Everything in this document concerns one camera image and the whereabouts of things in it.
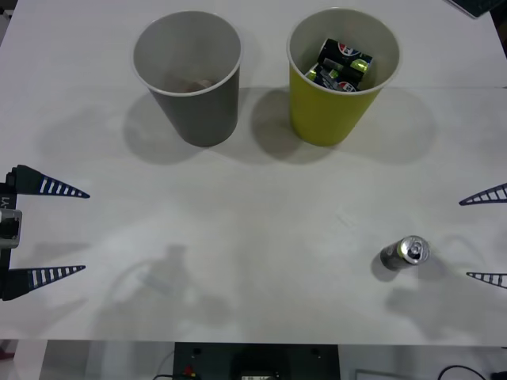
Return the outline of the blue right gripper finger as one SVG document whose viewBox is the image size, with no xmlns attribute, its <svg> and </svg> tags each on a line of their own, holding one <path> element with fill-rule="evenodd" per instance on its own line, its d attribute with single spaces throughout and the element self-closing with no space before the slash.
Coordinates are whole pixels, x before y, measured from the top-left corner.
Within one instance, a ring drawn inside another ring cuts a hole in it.
<svg viewBox="0 0 507 380">
<path fill-rule="evenodd" d="M 495 287 L 507 288 L 506 273 L 467 272 L 466 275 L 482 283 L 486 283 Z"/>
<path fill-rule="evenodd" d="M 496 185 L 459 201 L 460 206 L 507 203 L 507 184 Z"/>
</svg>

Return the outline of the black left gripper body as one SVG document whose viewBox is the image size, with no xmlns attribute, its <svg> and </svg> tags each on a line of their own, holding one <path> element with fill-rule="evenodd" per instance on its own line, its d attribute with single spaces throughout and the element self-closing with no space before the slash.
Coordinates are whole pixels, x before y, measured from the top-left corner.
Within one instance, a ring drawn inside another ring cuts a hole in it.
<svg viewBox="0 0 507 380">
<path fill-rule="evenodd" d="M 15 212 L 17 205 L 17 195 L 13 193 L 13 188 L 7 184 L 1 183 L 1 300 L 5 301 L 5 292 L 7 288 L 11 250 L 15 241 L 14 226 Z"/>
</svg>

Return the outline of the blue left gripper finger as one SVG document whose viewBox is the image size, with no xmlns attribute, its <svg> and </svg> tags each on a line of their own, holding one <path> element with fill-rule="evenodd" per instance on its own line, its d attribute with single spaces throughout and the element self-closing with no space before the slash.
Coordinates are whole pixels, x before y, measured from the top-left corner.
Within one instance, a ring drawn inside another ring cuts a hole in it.
<svg viewBox="0 0 507 380">
<path fill-rule="evenodd" d="M 7 173 L 7 185 L 16 194 L 28 196 L 64 196 L 89 199 L 86 192 L 27 166 L 17 165 Z"/>
<path fill-rule="evenodd" d="M 2 300 L 11 301 L 31 291 L 72 276 L 86 268 L 85 265 L 17 268 L 2 274 Z"/>
</svg>

